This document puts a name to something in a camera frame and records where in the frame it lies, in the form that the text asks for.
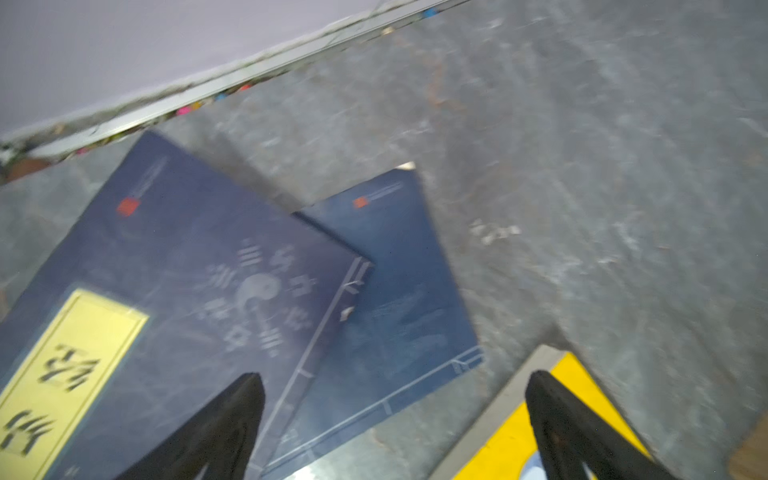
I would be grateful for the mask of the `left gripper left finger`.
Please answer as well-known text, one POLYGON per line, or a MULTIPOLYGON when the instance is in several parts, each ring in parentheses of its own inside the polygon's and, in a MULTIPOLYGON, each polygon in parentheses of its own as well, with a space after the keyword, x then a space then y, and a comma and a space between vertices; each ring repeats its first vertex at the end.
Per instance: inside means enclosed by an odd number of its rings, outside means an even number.
POLYGON ((266 395, 257 373, 239 376, 120 479, 243 479, 266 395))

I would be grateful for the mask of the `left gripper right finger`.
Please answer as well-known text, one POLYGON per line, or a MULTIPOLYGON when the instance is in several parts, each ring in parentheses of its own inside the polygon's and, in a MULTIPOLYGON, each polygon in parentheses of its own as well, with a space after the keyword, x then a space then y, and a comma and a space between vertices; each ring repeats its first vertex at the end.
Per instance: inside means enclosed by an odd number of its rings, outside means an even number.
POLYGON ((549 479, 675 479, 549 372, 531 374, 525 400, 549 479))

